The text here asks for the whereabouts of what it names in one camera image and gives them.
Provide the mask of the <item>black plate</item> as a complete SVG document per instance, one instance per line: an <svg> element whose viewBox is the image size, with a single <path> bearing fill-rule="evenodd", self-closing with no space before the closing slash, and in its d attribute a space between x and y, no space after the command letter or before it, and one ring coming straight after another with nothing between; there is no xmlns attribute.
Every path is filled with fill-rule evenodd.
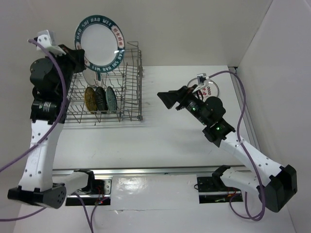
<svg viewBox="0 0 311 233"><path fill-rule="evenodd" d="M96 101L96 105L97 105L98 110L102 114L107 114L108 106L107 106L107 101L106 101L106 92L100 86L98 86L95 89L95 101Z"/></svg>

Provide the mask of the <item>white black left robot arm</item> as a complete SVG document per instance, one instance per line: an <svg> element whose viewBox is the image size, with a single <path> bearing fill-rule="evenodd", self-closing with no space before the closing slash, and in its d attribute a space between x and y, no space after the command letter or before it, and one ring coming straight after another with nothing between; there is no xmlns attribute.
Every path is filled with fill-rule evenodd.
<svg viewBox="0 0 311 233"><path fill-rule="evenodd" d="M60 45L64 54L50 52L30 66L34 101L31 106L32 139L26 166L17 187L8 190L10 200L58 209L66 195L77 189L92 193L93 172L78 170L64 183L52 181L57 142L69 106L67 98L74 74L85 70L85 51Z"/></svg>

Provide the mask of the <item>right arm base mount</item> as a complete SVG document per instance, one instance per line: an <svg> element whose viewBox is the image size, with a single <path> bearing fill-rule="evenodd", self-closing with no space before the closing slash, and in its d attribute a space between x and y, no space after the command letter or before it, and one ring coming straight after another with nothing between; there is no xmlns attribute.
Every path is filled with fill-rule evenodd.
<svg viewBox="0 0 311 233"><path fill-rule="evenodd" d="M193 186L198 192L199 203L226 203L243 202L241 190L226 186L220 180L220 172L228 169L229 166L199 166L195 167L196 183Z"/></svg>

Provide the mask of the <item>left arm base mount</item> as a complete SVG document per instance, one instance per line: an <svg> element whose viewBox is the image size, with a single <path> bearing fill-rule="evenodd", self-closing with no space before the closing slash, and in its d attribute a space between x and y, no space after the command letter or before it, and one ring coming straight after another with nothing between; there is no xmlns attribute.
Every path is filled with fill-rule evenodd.
<svg viewBox="0 0 311 233"><path fill-rule="evenodd" d="M97 177L91 170L79 170L64 177L67 197L66 206L110 205L112 179Z"/></svg>

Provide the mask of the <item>yellow patterned plate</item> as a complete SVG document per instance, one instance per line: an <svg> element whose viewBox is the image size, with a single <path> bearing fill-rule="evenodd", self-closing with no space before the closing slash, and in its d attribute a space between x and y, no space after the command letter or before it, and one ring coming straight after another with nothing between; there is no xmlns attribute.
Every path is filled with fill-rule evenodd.
<svg viewBox="0 0 311 233"><path fill-rule="evenodd" d="M95 114L98 110L96 105L95 91L92 87L87 87L84 93L85 105L89 112Z"/></svg>

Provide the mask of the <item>white plate red characters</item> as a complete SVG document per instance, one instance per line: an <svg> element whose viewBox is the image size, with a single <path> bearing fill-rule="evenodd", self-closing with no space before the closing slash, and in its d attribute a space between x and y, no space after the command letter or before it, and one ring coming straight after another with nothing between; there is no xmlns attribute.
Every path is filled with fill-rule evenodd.
<svg viewBox="0 0 311 233"><path fill-rule="evenodd" d="M202 84L202 83L200 83L200 81L197 78L193 78L188 82L187 87L192 87L194 85L197 85L198 87L204 85L204 87L202 89L200 89L200 91L201 91L200 98L202 100L206 100L209 97L218 97L219 96L219 93L220 93L219 87L211 79L206 79L204 81L204 84Z"/></svg>

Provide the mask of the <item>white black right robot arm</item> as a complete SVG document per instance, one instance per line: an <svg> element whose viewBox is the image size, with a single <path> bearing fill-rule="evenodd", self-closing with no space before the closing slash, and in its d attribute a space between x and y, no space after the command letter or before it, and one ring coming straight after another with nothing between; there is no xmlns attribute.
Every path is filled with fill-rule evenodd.
<svg viewBox="0 0 311 233"><path fill-rule="evenodd" d="M297 173L291 165L282 166L261 153L228 124L226 113L218 97L202 101L193 93L193 88L183 86L179 90L159 92L157 96L171 109L186 109L205 128L203 134L215 146L237 158L252 172L244 174L231 166L220 166L213 174L212 185L217 190L234 187L257 195L261 203L272 212L279 212L297 193Z"/></svg>

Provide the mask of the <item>green red ring plate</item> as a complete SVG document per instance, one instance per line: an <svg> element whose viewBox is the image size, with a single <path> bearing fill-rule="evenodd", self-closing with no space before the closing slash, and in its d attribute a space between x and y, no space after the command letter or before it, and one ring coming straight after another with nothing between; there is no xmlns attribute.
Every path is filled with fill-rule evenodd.
<svg viewBox="0 0 311 233"><path fill-rule="evenodd" d="M101 74L89 69L83 71L83 77L86 83L91 87L96 87L101 85Z"/></svg>

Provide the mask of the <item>blue floral plate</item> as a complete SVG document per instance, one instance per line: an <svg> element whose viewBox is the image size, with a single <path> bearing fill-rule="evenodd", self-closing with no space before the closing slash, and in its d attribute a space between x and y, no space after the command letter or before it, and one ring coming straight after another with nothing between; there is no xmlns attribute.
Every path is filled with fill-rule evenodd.
<svg viewBox="0 0 311 233"><path fill-rule="evenodd" d="M105 97L109 111L116 112L118 108L118 103L115 92L111 86L107 87Z"/></svg>

